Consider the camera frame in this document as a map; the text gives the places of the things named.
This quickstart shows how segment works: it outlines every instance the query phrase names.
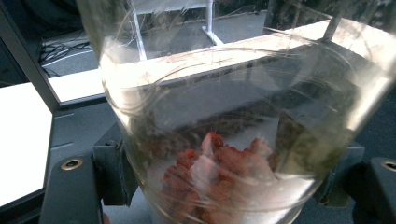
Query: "metal stand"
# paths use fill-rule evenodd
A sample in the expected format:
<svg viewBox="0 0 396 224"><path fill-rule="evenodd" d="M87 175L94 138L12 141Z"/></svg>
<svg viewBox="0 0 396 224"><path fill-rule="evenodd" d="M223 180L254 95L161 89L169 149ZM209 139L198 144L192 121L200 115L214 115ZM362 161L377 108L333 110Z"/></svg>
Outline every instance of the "metal stand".
<svg viewBox="0 0 396 224"><path fill-rule="evenodd" d="M208 0L206 5L206 26L202 27L205 34L212 40L215 45L223 45L223 42L213 33L213 0Z"/></svg>
<svg viewBox="0 0 396 224"><path fill-rule="evenodd" d="M134 28L136 29L136 37L137 37L136 42L137 42L137 49L139 50L140 61L145 61L148 59L148 57L146 56L142 34L140 34L140 26L139 26L139 20L137 19L136 9L134 9L134 12L132 14L134 16Z"/></svg>

